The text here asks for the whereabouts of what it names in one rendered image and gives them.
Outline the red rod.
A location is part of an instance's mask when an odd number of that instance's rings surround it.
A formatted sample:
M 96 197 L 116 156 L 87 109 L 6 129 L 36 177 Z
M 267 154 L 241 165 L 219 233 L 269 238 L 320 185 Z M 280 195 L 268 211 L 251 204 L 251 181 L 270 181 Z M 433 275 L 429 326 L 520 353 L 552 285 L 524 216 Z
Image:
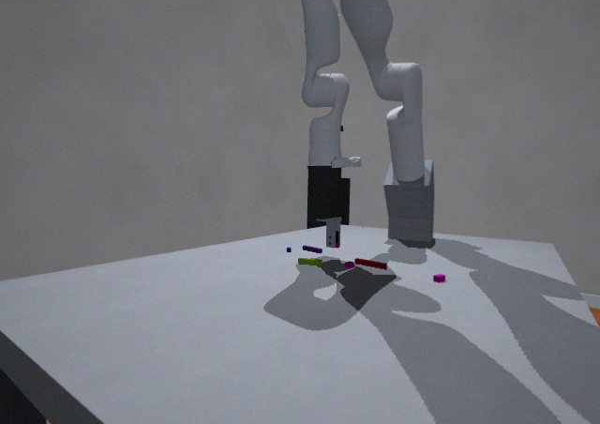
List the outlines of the red rod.
M 359 259 L 359 258 L 354 259 L 354 263 L 359 264 L 359 265 L 368 265 L 368 266 L 378 267 L 378 268 L 382 268 L 382 269 L 387 268 L 386 263 L 375 262 L 375 261 Z

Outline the purple rod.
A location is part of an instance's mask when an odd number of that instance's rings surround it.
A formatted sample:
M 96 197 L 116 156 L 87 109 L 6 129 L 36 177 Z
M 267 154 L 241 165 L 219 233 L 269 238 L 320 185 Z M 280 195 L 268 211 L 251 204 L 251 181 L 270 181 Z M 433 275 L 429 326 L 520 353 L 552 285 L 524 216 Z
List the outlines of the purple rod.
M 323 253 L 323 249 L 314 248 L 314 247 L 310 247 L 310 246 L 303 246 L 303 250 L 313 251 L 313 252 L 317 252 L 317 253 Z

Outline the lime green rod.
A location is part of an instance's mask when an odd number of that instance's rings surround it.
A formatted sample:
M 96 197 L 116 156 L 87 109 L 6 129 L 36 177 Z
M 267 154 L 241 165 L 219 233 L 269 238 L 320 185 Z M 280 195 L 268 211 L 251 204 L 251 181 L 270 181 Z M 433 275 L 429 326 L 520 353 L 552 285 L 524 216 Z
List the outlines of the lime green rod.
M 323 260 L 308 259 L 308 258 L 298 258 L 298 264 L 322 265 L 323 264 Z

